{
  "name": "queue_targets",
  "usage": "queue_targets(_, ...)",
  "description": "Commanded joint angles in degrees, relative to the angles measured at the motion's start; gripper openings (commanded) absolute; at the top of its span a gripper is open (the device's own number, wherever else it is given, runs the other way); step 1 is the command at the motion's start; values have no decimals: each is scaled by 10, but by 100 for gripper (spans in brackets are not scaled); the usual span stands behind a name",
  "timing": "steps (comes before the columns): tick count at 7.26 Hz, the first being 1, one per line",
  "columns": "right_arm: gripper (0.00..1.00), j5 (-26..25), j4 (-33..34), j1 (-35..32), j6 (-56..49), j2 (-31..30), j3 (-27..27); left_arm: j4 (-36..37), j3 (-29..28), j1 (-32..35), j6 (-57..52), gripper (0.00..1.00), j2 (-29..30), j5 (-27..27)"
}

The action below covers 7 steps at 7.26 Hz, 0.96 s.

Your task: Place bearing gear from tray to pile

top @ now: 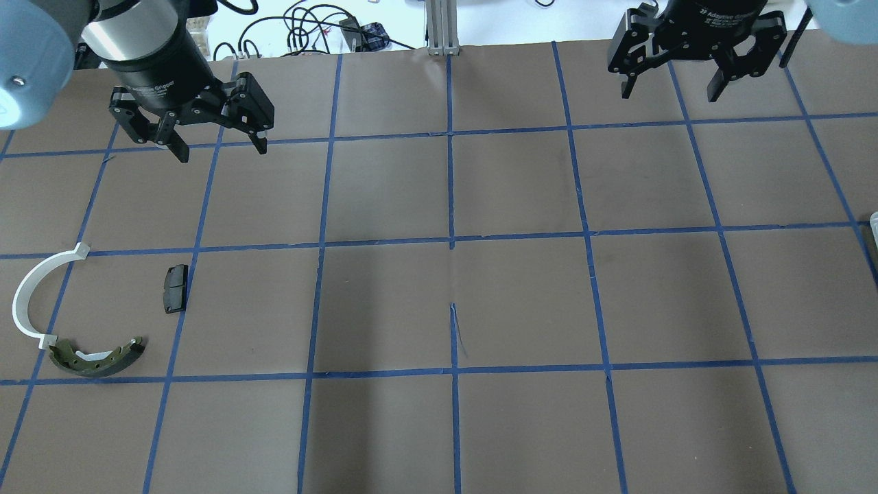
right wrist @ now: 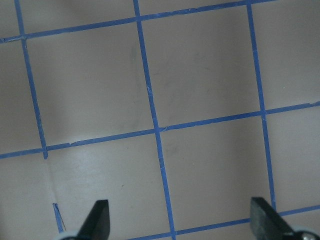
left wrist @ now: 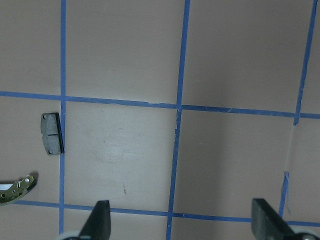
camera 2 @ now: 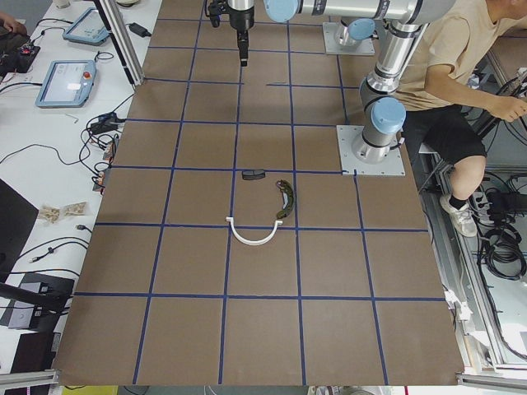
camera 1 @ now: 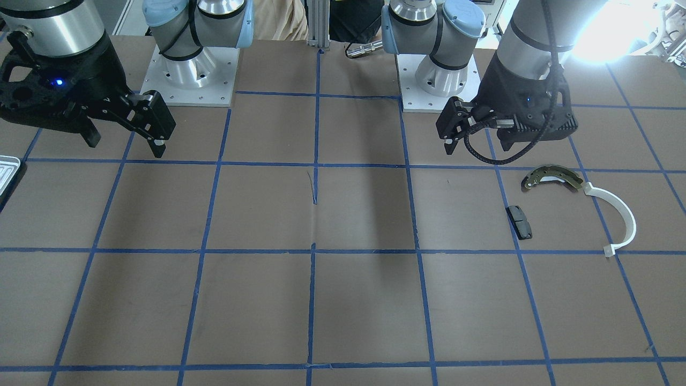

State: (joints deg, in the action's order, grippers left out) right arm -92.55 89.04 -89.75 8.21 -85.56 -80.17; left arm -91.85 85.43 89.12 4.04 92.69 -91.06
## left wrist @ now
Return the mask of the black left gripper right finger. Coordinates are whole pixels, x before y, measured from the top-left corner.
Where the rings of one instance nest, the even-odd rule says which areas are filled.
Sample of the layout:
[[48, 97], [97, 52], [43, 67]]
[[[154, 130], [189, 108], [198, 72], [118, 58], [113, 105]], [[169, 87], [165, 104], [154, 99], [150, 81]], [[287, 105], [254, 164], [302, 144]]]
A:
[[295, 232], [263, 198], [251, 201], [251, 231], [256, 240], [294, 240]]

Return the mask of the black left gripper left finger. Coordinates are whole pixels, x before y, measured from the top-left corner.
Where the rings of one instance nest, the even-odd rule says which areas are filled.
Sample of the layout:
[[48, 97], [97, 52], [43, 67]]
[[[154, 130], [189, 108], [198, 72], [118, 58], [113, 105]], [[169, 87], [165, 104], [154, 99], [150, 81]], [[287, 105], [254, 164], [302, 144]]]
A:
[[80, 240], [109, 240], [111, 236], [111, 209], [108, 200], [98, 201], [82, 227]]

